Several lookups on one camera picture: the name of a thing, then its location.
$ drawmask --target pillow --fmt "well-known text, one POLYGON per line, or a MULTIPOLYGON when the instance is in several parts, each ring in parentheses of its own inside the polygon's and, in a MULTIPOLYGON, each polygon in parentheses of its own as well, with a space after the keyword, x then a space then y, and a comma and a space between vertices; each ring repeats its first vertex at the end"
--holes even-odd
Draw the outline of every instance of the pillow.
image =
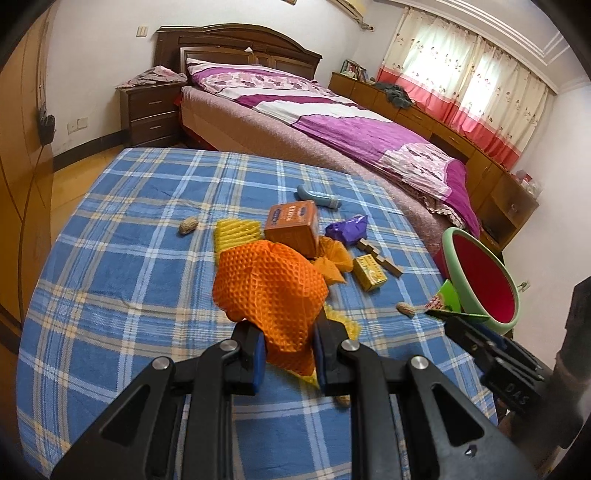
POLYGON ((223 89, 233 87, 325 90, 315 80, 307 80, 293 73, 260 65, 234 65, 187 59, 187 70, 195 85, 214 95, 223 89))

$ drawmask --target orange box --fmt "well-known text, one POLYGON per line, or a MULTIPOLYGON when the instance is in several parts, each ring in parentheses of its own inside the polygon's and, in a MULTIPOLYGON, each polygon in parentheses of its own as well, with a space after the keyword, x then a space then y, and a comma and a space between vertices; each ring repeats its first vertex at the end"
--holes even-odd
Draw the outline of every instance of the orange box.
POLYGON ((292 247, 304 257, 316 257, 318 209, 312 200, 274 205, 265 224, 265 238, 292 247))

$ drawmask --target plaid blanket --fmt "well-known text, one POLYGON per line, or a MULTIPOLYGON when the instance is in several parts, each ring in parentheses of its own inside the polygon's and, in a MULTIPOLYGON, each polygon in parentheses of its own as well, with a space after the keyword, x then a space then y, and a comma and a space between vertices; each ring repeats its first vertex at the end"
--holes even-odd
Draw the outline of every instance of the plaid blanket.
MULTIPOLYGON (((422 314, 410 320, 394 307, 398 301, 424 304, 441 278, 381 187, 248 155, 133 148, 84 197, 31 301, 17 404, 32 465, 48 475, 153 357, 180 361, 230 337, 235 324, 212 302, 215 223, 264 221, 271 205, 295 199, 300 183, 343 202, 337 212, 320 209, 322 230, 367 214, 369 240, 405 269, 369 294, 345 274, 348 283, 331 286, 328 303, 359 321, 360 340, 381 355, 430 358, 495 421, 492 395, 480 386, 470 356, 444 336, 438 321, 422 314), (188 216, 197 216, 199 226, 181 237, 178 225, 188 216)), ((234 398, 233 442, 236 479, 350 477, 349 412, 270 365, 256 397, 234 398)))

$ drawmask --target gray cloth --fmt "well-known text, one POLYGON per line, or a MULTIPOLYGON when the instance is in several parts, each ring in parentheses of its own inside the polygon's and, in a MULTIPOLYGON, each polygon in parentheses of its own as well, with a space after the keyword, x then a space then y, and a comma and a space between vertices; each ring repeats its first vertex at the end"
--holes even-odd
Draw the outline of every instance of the gray cloth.
POLYGON ((406 93, 406 90, 404 90, 400 85, 393 85, 392 83, 387 82, 378 82, 374 83, 374 87, 382 90, 386 94, 388 102, 392 103, 398 108, 411 108, 413 105, 413 101, 406 93))

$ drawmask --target pink blanket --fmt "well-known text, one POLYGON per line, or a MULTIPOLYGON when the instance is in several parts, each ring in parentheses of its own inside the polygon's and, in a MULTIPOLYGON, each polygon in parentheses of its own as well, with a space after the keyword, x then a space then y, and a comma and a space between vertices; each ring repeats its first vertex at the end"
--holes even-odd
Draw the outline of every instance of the pink blanket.
POLYGON ((194 61, 193 81, 205 91, 248 106, 452 207, 479 236, 466 191, 466 169, 410 130, 335 95, 316 82, 261 66, 194 61))

